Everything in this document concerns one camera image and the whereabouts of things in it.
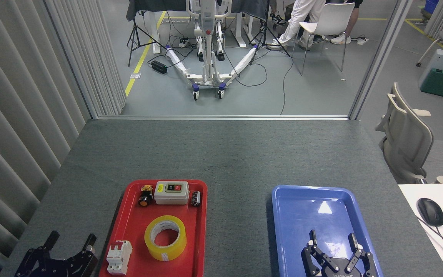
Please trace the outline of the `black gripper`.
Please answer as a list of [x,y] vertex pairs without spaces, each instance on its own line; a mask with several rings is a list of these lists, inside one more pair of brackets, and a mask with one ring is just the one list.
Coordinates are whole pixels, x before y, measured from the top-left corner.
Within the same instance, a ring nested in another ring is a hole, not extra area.
[[[346,272],[339,271],[340,268],[332,260],[332,258],[322,252],[318,247],[315,230],[311,230],[309,232],[309,236],[310,241],[301,251],[301,257],[307,276],[313,277],[317,276],[318,274],[322,274],[324,277],[353,277],[354,274],[352,273],[352,270],[355,269],[355,265],[357,264],[358,260],[361,259],[365,270],[363,277],[376,277],[374,256],[371,252],[364,251],[362,245],[358,244],[354,233],[350,233],[350,235],[348,235],[348,240],[350,242],[353,255],[350,258],[349,263],[346,265]],[[319,269],[313,264],[311,257],[313,257],[320,264],[322,269]]]
[[29,249],[18,267],[15,277],[89,277],[98,259],[94,254],[94,234],[89,234],[82,250],[66,260],[51,259],[50,251],[59,238],[57,231],[51,231],[43,246]]

